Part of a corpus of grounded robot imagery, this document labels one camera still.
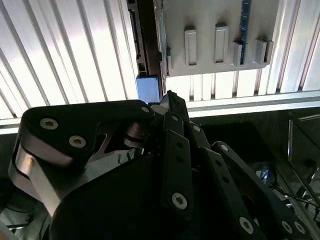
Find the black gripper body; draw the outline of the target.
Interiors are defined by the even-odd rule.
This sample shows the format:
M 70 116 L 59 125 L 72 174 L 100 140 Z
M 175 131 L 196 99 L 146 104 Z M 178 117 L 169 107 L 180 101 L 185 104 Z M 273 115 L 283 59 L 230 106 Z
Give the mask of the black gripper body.
M 69 193 L 51 220 L 52 240 L 309 240 L 226 238 L 205 208 L 201 167 L 176 149 L 130 160 Z

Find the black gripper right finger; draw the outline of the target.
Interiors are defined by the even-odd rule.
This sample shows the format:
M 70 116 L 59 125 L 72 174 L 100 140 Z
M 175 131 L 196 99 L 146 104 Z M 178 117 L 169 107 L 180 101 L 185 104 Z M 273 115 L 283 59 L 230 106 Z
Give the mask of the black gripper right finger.
M 224 238 L 309 238 L 304 223 L 224 142 L 210 145 L 204 131 L 189 119 L 186 102 L 167 92 L 169 110 L 183 120 L 192 157 L 203 179 L 202 206 L 216 217 Z

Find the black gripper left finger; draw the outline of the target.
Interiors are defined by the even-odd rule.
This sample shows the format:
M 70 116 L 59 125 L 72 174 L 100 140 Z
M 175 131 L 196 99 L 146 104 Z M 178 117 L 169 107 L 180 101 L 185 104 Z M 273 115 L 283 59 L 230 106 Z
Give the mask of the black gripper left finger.
M 73 190 L 143 155 L 189 150 L 184 121 L 141 100 L 35 107 L 21 119 L 13 182 L 53 217 Z

